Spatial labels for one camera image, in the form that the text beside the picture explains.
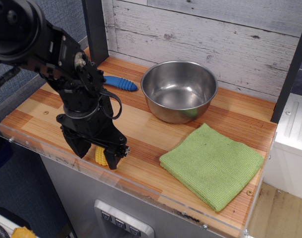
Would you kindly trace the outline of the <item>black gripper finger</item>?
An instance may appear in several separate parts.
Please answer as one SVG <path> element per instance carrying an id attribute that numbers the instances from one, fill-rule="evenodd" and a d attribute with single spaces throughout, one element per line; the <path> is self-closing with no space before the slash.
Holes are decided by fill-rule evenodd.
<path id="1" fill-rule="evenodd" d="M 77 134 L 70 133 L 69 131 L 64 131 L 63 136 L 67 144 L 79 158 L 83 158 L 91 147 L 90 142 L 86 141 L 84 138 L 78 136 Z"/>
<path id="2" fill-rule="evenodd" d="M 108 146 L 104 149 L 104 156 L 111 170 L 117 169 L 117 164 L 124 157 L 124 153 L 118 147 Z"/>

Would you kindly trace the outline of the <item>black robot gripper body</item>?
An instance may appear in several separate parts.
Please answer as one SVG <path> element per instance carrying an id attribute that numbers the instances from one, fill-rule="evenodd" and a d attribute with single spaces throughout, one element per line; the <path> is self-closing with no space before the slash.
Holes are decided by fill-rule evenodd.
<path id="1" fill-rule="evenodd" d="M 91 145 L 103 148 L 118 147 L 123 151 L 124 156 L 127 156 L 130 152 L 126 145 L 127 138 L 114 126 L 114 119 L 111 101 L 107 95 L 101 95 L 93 110 L 87 115 L 75 112 L 72 116 L 65 109 L 63 114 L 56 117 L 57 122 L 61 124 L 62 132 L 77 134 Z"/>

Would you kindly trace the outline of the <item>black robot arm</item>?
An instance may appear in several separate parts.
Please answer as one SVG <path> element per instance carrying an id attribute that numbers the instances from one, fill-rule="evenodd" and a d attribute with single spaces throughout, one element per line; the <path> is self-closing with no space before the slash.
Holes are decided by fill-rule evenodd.
<path id="1" fill-rule="evenodd" d="M 32 0 L 0 0 L 0 63 L 11 69 L 0 77 L 0 87 L 21 69 L 38 73 L 56 91 L 64 112 L 56 120 L 67 144 L 83 158 L 92 145 L 104 149 L 110 169 L 130 149 L 114 126 L 111 99 L 103 72 L 61 28 L 49 23 Z"/>

